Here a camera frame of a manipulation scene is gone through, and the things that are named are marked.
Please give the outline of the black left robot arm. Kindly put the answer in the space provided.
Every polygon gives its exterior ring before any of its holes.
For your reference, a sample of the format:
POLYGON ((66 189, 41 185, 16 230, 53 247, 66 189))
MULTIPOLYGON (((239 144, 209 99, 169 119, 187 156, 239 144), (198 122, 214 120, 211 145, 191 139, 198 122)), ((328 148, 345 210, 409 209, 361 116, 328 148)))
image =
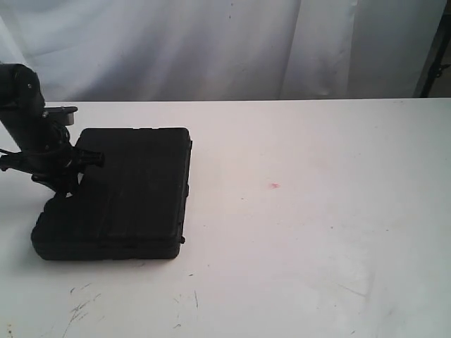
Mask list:
POLYGON ((102 167, 104 155, 70 143, 67 129, 75 106, 47 107, 37 73, 23 64, 1 64, 1 123, 19 152, 1 150, 1 170, 31 175, 57 194, 74 194, 87 166, 102 167))

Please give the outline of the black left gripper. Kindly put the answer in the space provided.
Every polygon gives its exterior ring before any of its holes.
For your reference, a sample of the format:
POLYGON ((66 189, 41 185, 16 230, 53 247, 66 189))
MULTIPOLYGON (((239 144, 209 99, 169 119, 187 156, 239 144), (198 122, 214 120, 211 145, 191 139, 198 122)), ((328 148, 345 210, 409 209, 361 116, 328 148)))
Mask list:
POLYGON ((102 152, 73 147, 67 126, 43 118, 45 108, 34 110, 1 109, 1 123, 20 148, 20 155, 33 169, 33 182, 50 188, 56 194, 74 195, 80 187, 80 176, 90 166, 102 168, 102 152), (68 169, 44 172, 35 169, 68 169))

